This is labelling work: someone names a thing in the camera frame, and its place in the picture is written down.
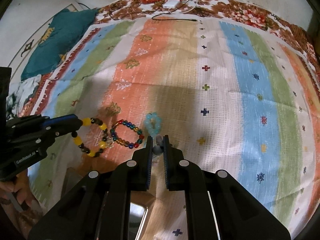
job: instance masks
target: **blue stripe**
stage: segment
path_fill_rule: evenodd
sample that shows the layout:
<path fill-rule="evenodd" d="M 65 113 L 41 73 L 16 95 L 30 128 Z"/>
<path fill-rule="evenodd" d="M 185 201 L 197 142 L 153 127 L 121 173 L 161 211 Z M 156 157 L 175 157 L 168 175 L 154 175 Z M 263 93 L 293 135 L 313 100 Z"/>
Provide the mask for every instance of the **blue stripe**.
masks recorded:
<path fill-rule="evenodd" d="M 259 61 L 242 27 L 224 22 L 220 26 L 234 58 L 242 97 L 244 141 L 238 181 L 272 212 L 278 186 L 280 136 L 269 73 Z M 262 101 L 258 100 L 257 94 L 263 96 Z M 261 122 L 262 116 L 267 118 L 265 125 Z M 261 151 L 262 144 L 267 146 L 266 153 Z M 261 172 L 264 174 L 264 181 L 259 183 L 257 174 Z"/>
<path fill-rule="evenodd" d="M 49 98 L 49 102 L 46 106 L 46 108 L 41 113 L 44 116 L 49 116 L 50 118 L 53 118 L 55 116 L 55 106 L 57 104 L 58 100 L 58 94 L 61 94 L 64 90 L 66 90 L 72 81 L 72 79 L 75 77 L 77 72 L 81 69 L 81 67 L 84 65 L 84 63 L 87 61 L 88 56 L 91 52 L 97 47 L 99 42 L 116 26 L 110 25 L 101 28 L 100 31 L 98 31 L 89 42 L 87 42 L 82 50 L 78 53 L 76 58 L 71 62 L 70 66 L 68 67 L 68 70 L 64 73 L 61 79 L 58 80 L 58 84 L 54 86 L 54 88 L 51 90 L 51 95 Z"/>

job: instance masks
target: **white charger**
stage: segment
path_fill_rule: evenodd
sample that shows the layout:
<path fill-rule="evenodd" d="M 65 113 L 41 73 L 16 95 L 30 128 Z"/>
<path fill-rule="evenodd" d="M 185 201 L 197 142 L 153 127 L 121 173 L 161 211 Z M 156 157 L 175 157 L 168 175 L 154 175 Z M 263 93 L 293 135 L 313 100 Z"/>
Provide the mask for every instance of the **white charger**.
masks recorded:
<path fill-rule="evenodd" d="M 169 0 L 165 2 L 162 7 L 167 9 L 175 9 L 176 6 L 180 3 L 180 0 Z"/>

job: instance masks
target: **bedsheet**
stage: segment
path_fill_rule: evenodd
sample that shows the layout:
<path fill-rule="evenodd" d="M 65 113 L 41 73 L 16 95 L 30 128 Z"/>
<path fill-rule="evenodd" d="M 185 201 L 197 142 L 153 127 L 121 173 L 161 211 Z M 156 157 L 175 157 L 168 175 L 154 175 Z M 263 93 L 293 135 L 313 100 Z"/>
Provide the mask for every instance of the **bedsheet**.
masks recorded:
<path fill-rule="evenodd" d="M 319 203 L 319 87 L 304 51 L 255 26 L 216 17 L 191 21 L 138 18 L 92 25 L 65 62 L 43 77 L 26 114 L 75 113 L 110 127 L 145 115 L 203 170 L 225 169 L 297 235 Z M 134 139 L 130 130 L 119 134 Z M 85 145 L 101 131 L 82 128 Z M 59 199 L 68 167 L 82 175 L 113 170 L 133 151 L 115 145 L 99 158 L 81 155 L 70 136 L 29 168 L 31 188 L 47 208 Z M 187 239 L 183 192 L 168 192 L 163 160 L 153 161 L 156 196 L 143 239 Z"/>

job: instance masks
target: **bed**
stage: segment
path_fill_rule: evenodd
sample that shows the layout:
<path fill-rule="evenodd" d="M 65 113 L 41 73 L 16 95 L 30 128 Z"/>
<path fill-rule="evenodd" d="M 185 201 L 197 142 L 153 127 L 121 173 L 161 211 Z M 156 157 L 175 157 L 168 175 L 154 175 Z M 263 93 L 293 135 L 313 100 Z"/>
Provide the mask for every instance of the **bed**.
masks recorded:
<path fill-rule="evenodd" d="M 294 238 L 320 199 L 320 68 L 308 36 L 256 5 L 180 0 L 174 15 L 157 16 L 168 12 L 163 1 L 100 8 L 20 115 L 74 113 L 108 127 L 127 119 L 148 135 L 146 114 L 156 113 L 160 134 L 186 159 L 206 171 L 227 170 Z M 94 126 L 78 133 L 88 147 L 101 137 Z M 134 139 L 130 130 L 119 133 Z M 28 169 L 31 190 L 48 210 L 61 198 L 68 170 L 111 171 L 132 153 L 116 144 L 91 158 L 71 136 L 57 138 L 48 157 Z M 175 239 L 178 229 L 187 239 L 184 195 L 166 190 L 159 156 L 149 194 L 155 199 L 146 205 L 140 239 Z"/>

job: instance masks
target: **screw head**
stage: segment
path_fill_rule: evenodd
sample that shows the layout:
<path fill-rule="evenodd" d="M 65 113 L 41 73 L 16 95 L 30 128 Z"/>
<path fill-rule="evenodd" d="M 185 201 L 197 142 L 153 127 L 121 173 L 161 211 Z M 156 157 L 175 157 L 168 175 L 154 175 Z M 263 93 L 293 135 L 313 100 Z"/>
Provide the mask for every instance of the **screw head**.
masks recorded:
<path fill-rule="evenodd" d="M 134 161 L 134 160 L 127 161 L 127 166 L 128 167 L 134 167 L 135 165 L 137 165 L 136 161 Z"/>
<path fill-rule="evenodd" d="M 226 171 L 218 171 L 217 175 L 220 178 L 226 178 L 228 176 L 228 173 Z"/>
<path fill-rule="evenodd" d="M 189 165 L 189 162 L 187 160 L 181 160 L 179 161 L 179 165 L 182 167 L 187 167 Z"/>
<path fill-rule="evenodd" d="M 89 178 L 93 179 L 98 177 L 99 173 L 97 171 L 90 171 L 89 172 Z"/>

